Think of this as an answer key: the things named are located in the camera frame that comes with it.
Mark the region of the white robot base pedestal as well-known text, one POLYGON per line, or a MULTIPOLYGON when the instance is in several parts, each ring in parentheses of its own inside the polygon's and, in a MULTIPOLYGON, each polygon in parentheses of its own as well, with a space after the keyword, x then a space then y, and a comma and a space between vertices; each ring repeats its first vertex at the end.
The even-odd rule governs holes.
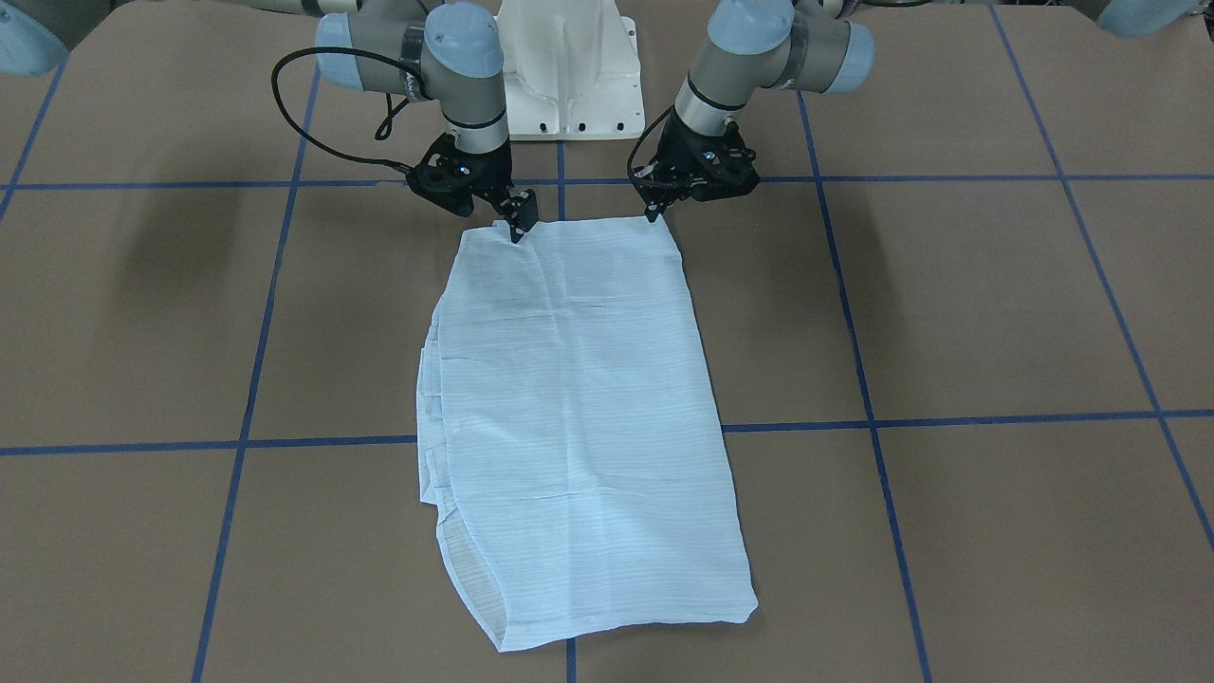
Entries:
POLYGON ((615 1, 504 1, 497 23, 512 141, 639 138, 636 25, 615 1))

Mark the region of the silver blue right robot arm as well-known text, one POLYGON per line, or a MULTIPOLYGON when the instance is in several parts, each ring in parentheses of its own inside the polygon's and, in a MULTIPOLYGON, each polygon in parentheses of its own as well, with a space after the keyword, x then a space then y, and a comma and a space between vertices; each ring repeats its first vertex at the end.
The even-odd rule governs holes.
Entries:
POLYGON ((347 160, 403 173, 413 194, 461 217, 482 200, 514 243, 533 229, 535 195, 512 180, 505 57, 488 8, 465 1, 251 1, 248 8, 317 22, 314 45, 282 57, 270 72, 270 91, 287 124, 294 118, 279 75, 304 57, 314 58, 329 82, 386 97, 378 140, 388 138, 395 116, 408 104, 436 102, 444 131, 416 164, 347 160))

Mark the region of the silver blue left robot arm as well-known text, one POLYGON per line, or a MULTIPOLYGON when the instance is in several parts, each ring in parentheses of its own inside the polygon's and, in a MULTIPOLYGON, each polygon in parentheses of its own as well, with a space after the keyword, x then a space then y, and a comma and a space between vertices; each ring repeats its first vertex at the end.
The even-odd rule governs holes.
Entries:
POLYGON ((961 4, 999 8, 1040 8, 1084 17, 1127 42, 1152 36, 1182 17, 1212 10, 1212 1, 720 1, 707 39, 673 106, 656 116, 632 146, 626 178, 643 204, 643 220, 662 220, 680 200, 698 203, 745 197, 762 182, 756 152, 745 146, 737 118, 756 89, 853 92, 867 81, 875 42, 851 18, 853 6, 910 8, 961 4), (632 167, 645 138, 663 125, 649 161, 632 167))

